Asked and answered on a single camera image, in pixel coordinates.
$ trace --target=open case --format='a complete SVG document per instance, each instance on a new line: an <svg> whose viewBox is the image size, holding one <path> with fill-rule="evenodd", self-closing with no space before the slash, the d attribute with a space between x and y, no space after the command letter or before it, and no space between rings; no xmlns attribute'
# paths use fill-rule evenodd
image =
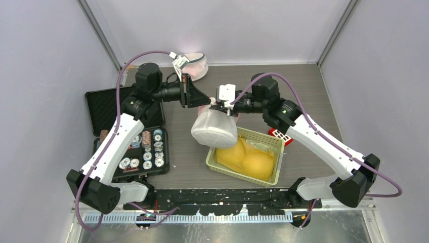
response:
<svg viewBox="0 0 429 243"><path fill-rule="evenodd" d="M132 90L132 87L120 88L121 104ZM91 91L85 94L85 98L90 112L93 134L97 137L94 141L95 153L100 146L101 131L110 130L116 120L116 91L115 89ZM158 103L158 107L159 110L154 112L155 115L144 123L145 128L142 133L146 135L145 139L143 139L142 133L139 134L123 157L123 159L129 158L129 160L138 159L138 165L136 166L136 160L133 161L133 164L127 159L120 162L113 175L113 182L122 182L143 175L159 175L169 171L168 134L163 128L165 116L161 102Z"/></svg>

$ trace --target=case lid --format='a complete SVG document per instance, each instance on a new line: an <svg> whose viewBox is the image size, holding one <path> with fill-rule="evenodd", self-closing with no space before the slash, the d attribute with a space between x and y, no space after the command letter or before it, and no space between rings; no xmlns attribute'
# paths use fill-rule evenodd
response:
<svg viewBox="0 0 429 243"><path fill-rule="evenodd" d="M131 94L133 87L121 87L119 90L120 103ZM110 130L116 120L116 89L90 91L85 93L90 112L91 125L94 136L98 137L101 130ZM159 111L144 123L145 128L162 127L165 124L165 116L162 103L159 103Z"/></svg>

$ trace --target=yellow-green basket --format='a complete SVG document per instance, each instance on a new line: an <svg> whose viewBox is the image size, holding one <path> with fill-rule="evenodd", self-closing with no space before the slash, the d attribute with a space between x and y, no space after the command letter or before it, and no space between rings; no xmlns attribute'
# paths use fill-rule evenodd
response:
<svg viewBox="0 0 429 243"><path fill-rule="evenodd" d="M225 175L233 176L261 186L269 187L269 186L276 185L279 180L280 168L281 168L281 163L283 159L284 141L281 140L280 138L276 138L270 135L258 133L244 128L237 127L237 130L238 130L238 134L241 135L241 137L245 139L253 140L257 143L264 144L265 146L268 146L273 149L276 164L274 165L273 175L271 176L270 180L268 182L263 180L258 180L258 179L234 172L232 169L221 165L220 163L215 161L216 148L210 148L210 150L208 151L208 155L205 160L205 163L208 165L208 167L211 170L220 172Z"/></svg>

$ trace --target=table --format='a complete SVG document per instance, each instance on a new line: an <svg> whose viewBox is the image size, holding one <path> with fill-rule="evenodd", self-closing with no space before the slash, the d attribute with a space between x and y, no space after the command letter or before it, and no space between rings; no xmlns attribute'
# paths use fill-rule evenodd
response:
<svg viewBox="0 0 429 243"><path fill-rule="evenodd" d="M174 70L161 68L163 77ZM128 70L125 86L135 82L136 68ZM235 84L244 89L256 73L277 72L288 78L297 90L308 114L327 132L341 141L338 126L317 65L245 65L210 66L209 71L194 85L208 96L216 94L216 87ZM283 98L296 101L288 86L279 81ZM198 144L191 136L191 127L197 118L197 109L183 109L180 103L164 103L168 132L170 171L164 175L148 178L157 189L180 188L251 188L260 187L237 178L211 171L205 164L209 148ZM237 126L267 133L270 129L262 119L262 114L243 114ZM276 187L290 187L299 177L323 177L333 174L333 170L306 147L294 141L285 147L280 178Z"/></svg>

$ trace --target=black case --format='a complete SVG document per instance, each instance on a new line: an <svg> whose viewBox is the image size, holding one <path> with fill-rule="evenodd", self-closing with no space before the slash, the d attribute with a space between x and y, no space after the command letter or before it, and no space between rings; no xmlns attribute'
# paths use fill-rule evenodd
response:
<svg viewBox="0 0 429 243"><path fill-rule="evenodd" d="M132 87L121 87L119 90L120 103L122 103L127 96L132 92ZM91 117L91 124L93 128L94 136L98 137L102 130L112 129L113 124L116 120L116 89L107 89L99 91L91 91L85 93L85 98L88 103L88 109ZM140 176L140 175L159 175L165 174L170 170L169 155L168 155L168 134L167 131L163 128L165 125L165 116L162 103L159 103L159 112L150 118L149 121L145 124L144 131L151 132L152 139L152 168L148 170L143 169L143 154L144 149L140 144L138 148L130 148L125 152L124 158L138 158L140 160L137 170L122 170L119 167L116 168L116 171L113 175L113 180L117 181L118 179L123 180L127 177ZM156 129L162 130L162 141L163 141L163 153L164 153L164 165L161 167L155 166L155 150L153 147L153 131ZM99 144L99 138L96 138L94 141L94 153L97 151Z"/></svg>

